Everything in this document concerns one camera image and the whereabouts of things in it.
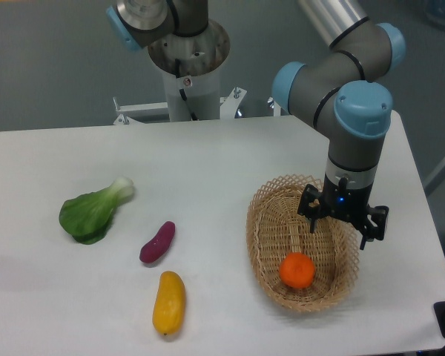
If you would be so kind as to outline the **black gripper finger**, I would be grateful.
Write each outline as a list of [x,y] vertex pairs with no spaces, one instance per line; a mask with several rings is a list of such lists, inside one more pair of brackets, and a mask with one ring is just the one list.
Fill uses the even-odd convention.
[[309,221],[309,231],[315,232],[317,221],[329,215],[324,196],[314,185],[308,184],[303,190],[297,213]]
[[368,242],[384,240],[388,216],[389,208],[386,205],[367,206],[360,230],[362,234],[360,250],[364,250]]

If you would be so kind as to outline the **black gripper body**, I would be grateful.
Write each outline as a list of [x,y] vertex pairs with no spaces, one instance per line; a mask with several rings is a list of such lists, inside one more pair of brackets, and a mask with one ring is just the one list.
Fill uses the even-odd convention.
[[361,189],[340,189],[328,177],[324,178],[320,198],[322,216],[330,216],[349,223],[366,218],[372,185]]

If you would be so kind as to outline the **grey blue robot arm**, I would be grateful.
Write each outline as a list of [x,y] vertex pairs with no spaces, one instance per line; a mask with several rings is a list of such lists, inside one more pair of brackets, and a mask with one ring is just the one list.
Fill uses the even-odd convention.
[[[392,96],[378,79],[403,60],[406,44],[390,24],[375,24],[356,1],[302,1],[329,46],[318,65],[284,65],[271,95],[287,113],[329,140],[322,189],[304,189],[298,212],[315,224],[333,217],[352,224],[364,243],[382,240],[389,209],[369,205]],[[219,119],[219,84],[226,31],[208,16],[206,1],[118,1],[107,17],[129,50],[147,49],[165,79],[171,121]]]

